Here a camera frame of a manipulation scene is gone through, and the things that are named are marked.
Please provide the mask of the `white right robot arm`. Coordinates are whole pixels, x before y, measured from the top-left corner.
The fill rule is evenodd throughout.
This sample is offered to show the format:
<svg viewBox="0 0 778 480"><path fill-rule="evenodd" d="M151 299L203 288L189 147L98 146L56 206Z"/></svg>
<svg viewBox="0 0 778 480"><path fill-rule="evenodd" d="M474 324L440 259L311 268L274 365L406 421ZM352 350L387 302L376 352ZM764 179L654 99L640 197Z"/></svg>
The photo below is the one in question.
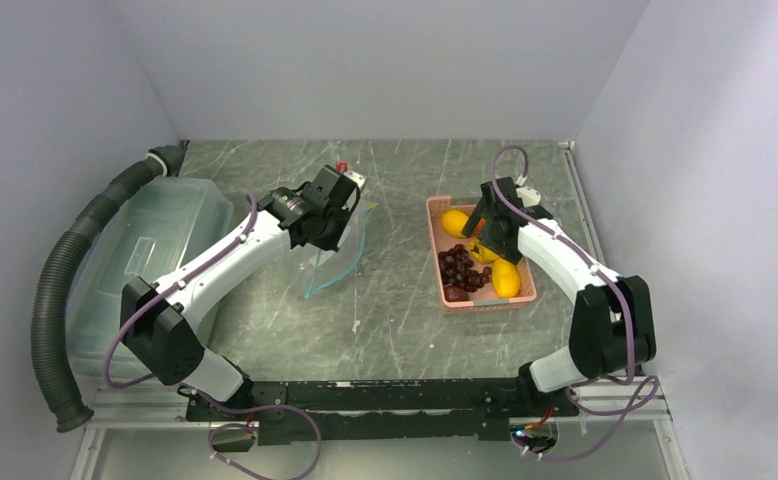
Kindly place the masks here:
<svg viewBox="0 0 778 480"><path fill-rule="evenodd" d="M555 391L623 371L655 358L650 290L638 275L602 265L573 241L539 205L527 207L509 177L481 184L481 197L464 232L502 259L540 267L573 304L568 343L520 369L522 411L539 415Z"/></svg>

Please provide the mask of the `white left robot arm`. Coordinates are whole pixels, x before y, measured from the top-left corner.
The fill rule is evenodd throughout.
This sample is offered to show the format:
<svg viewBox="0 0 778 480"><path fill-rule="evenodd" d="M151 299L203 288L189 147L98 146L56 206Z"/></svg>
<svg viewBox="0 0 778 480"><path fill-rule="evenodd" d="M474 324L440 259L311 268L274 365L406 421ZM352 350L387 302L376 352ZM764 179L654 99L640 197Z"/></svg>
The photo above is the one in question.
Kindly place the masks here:
<svg viewBox="0 0 778 480"><path fill-rule="evenodd" d="M144 380L184 386L212 399L229 420L252 406L253 382L200 336L208 313L263 266L307 246L340 250L367 180L325 165L311 181L278 187L262 198L248 195L248 216L229 234L175 271L149 283L131 279L122 292L120 328L111 348L123 344L147 368Z"/></svg>

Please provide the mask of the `yellow mango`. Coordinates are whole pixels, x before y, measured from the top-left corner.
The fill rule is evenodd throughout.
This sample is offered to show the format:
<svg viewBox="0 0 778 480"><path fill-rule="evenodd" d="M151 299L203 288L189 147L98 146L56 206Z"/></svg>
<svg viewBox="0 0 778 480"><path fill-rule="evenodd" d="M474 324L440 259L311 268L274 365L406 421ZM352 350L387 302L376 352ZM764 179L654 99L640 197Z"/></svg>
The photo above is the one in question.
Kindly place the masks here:
<svg viewBox="0 0 778 480"><path fill-rule="evenodd" d="M469 215L458 209L446 210L440 217L443 231L456 239L467 239L469 237L469 234L464 232L468 221Z"/></svg>

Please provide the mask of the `clear zip top bag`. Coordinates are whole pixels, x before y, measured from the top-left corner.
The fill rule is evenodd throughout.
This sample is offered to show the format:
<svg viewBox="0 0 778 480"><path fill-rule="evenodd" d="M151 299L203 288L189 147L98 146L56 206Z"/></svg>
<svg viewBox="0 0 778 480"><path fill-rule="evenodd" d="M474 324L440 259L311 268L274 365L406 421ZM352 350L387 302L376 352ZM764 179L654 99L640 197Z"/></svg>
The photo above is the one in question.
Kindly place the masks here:
<svg viewBox="0 0 778 480"><path fill-rule="evenodd" d="M309 299L350 276L362 259L368 237L371 217L377 204L358 207L342 233L337 251L305 248L298 280L303 297Z"/></svg>

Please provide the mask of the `yellow bell pepper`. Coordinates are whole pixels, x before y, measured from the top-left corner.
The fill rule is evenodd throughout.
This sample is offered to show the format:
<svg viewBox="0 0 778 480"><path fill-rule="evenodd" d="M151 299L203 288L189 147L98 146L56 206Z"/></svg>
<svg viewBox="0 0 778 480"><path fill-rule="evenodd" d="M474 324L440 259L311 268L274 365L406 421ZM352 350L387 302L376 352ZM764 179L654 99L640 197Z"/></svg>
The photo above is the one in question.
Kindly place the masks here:
<svg viewBox="0 0 778 480"><path fill-rule="evenodd" d="M497 253L485 247L478 238L472 238L470 240L467 250L469 252L469 255L477 263L480 263L482 265L492 264L500 258L500 256Z"/></svg>

